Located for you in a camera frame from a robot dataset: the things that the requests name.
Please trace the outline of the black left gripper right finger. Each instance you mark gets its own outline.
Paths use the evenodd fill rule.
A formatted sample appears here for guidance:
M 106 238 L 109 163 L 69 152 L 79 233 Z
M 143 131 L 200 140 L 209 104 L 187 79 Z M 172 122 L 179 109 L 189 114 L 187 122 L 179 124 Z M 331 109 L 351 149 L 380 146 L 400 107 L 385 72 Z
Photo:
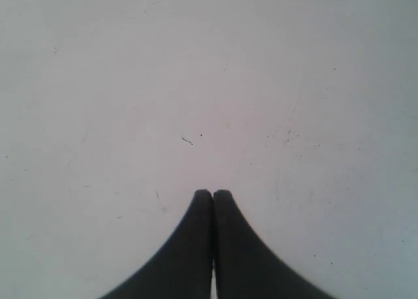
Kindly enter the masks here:
M 279 259 L 258 237 L 228 190 L 213 195 L 218 298 L 331 298 Z

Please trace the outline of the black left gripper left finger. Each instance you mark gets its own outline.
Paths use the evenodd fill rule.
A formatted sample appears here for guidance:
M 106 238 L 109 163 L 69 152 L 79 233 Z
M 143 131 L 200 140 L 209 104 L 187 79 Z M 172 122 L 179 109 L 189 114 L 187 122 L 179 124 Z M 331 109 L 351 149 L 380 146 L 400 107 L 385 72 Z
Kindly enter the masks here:
M 212 195 L 195 191 L 168 240 L 104 298 L 209 298 L 212 284 Z

